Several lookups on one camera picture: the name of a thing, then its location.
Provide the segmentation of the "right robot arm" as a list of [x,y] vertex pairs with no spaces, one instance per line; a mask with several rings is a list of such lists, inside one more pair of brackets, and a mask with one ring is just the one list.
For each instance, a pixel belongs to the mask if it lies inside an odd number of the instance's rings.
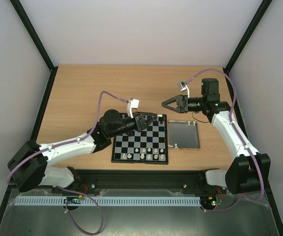
[[218,130],[232,157],[228,170],[209,170],[199,179],[201,191],[208,193],[221,186],[232,194],[259,191],[263,196],[271,160],[260,153],[248,140],[236,122],[226,101],[221,101],[219,82],[215,78],[201,81],[201,97],[177,95],[162,102],[162,106],[176,113],[202,112]]

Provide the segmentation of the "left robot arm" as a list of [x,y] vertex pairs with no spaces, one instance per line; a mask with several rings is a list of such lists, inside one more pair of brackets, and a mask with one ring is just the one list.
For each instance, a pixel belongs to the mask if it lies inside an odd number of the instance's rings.
[[35,140],[25,142],[7,166],[8,184],[16,185],[20,192],[38,186],[71,187],[79,180],[72,167],[57,168],[55,164],[72,157],[92,154],[111,145],[111,139],[133,131],[145,130],[158,117],[155,113],[134,112],[122,117],[117,110],[107,110],[87,132],[57,143],[39,145]]

